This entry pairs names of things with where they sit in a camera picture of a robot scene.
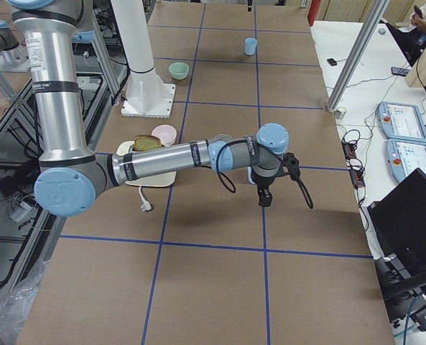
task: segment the silver arm segment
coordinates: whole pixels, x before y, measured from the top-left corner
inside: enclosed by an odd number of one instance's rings
[[[282,172],[280,159],[289,135],[278,124],[264,125],[256,139],[219,136],[124,156],[95,155],[85,141],[71,46],[81,22],[86,27],[88,20],[93,26],[88,16],[91,0],[7,1],[16,6],[14,25],[26,37],[44,134],[45,151],[39,158],[42,173],[34,185],[37,202],[44,209],[74,216],[90,208],[104,191],[127,180],[208,164],[218,171],[253,166],[261,200],[275,177],[288,175]]]

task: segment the white pillar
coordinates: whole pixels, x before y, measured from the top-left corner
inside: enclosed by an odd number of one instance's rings
[[[124,116],[170,117],[175,85],[157,75],[141,0],[111,0],[131,68]]]

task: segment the cardboard table surface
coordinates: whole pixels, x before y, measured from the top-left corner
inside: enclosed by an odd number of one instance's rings
[[[177,84],[172,114],[115,108],[97,151],[159,124],[188,142],[277,122],[315,208],[288,178],[261,209],[244,169],[228,174],[236,194],[210,170],[179,171],[171,188],[144,188],[149,213],[135,187],[109,190],[68,219],[17,343],[394,344],[306,12],[162,2],[149,34],[157,73]],[[187,80],[169,78],[173,60]]]

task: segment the person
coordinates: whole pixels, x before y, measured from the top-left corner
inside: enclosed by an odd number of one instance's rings
[[[410,21],[411,26],[405,29],[397,29],[390,23],[386,23],[386,25],[407,61],[413,66],[426,48],[426,13],[424,12],[423,18],[414,13]]]

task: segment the white plate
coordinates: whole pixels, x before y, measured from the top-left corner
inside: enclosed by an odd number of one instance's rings
[[[124,156],[131,151],[134,142],[122,142],[117,149],[119,156]],[[140,178],[134,181],[126,181],[127,185],[134,185],[136,187],[167,187],[175,182],[176,172],[166,172],[165,174],[149,176],[148,178]]]

